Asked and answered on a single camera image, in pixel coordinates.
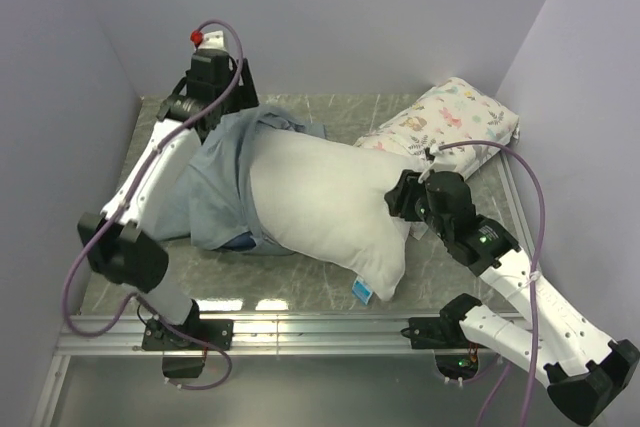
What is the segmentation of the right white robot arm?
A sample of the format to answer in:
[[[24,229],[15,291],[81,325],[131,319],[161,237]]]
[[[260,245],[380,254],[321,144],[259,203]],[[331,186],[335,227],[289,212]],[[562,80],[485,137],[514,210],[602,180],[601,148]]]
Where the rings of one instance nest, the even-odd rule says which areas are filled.
[[[447,253],[507,300],[531,327],[520,327],[479,299],[461,294],[436,320],[412,317],[402,334],[415,349],[489,348],[533,370],[558,410],[591,425],[628,386],[639,350],[590,323],[544,276],[498,221],[477,213],[471,191],[455,172],[405,170],[385,195],[392,216],[422,221]]]

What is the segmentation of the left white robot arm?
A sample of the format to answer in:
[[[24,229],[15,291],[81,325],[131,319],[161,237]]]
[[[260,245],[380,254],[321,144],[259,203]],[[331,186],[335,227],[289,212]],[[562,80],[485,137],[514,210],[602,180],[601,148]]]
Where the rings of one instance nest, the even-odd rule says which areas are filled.
[[[83,214],[77,225],[79,257],[168,323],[166,337],[179,349],[195,346],[202,326],[193,300],[169,279],[167,252],[150,234],[170,190],[221,118],[257,104],[244,58],[197,48],[160,104],[151,137],[124,184],[99,213]]]

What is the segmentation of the blue pillowcase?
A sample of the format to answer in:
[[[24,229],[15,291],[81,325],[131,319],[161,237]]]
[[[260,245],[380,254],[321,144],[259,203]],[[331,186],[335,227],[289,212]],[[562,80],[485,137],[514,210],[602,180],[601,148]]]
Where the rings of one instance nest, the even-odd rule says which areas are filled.
[[[170,189],[148,235],[158,242],[187,237],[207,251],[290,255],[263,231],[253,202],[249,172],[263,128],[326,137],[324,125],[299,121],[277,106],[223,116]]]

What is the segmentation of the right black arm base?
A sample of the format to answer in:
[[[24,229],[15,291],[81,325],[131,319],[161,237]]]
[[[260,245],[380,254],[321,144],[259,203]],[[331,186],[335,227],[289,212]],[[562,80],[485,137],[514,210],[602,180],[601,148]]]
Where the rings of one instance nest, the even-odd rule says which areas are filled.
[[[480,357],[480,345],[466,339],[459,327],[440,317],[411,317],[400,330],[412,350],[429,350],[434,354],[436,371],[445,383],[464,386],[479,381],[501,360],[497,354]]]

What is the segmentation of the white pillow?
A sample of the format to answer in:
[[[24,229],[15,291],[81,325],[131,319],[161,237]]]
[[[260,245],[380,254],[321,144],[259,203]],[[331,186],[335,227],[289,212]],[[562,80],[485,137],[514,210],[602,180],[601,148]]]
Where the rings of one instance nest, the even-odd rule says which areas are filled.
[[[410,225],[384,199],[416,157],[265,127],[249,181],[262,230],[280,246],[353,271],[382,301],[405,274]]]

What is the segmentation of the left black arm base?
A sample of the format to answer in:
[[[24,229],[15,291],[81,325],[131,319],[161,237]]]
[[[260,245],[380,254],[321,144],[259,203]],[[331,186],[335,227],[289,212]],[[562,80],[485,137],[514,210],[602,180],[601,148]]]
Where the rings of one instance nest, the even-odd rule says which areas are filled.
[[[184,390],[208,390],[222,385],[231,375],[233,363],[228,351],[233,331],[231,319],[199,320],[194,328],[181,334],[175,326],[167,327],[160,320],[150,319],[146,322],[141,350],[162,355],[162,374],[168,383]],[[193,384],[214,353],[220,354],[225,364],[221,378],[211,384]]]

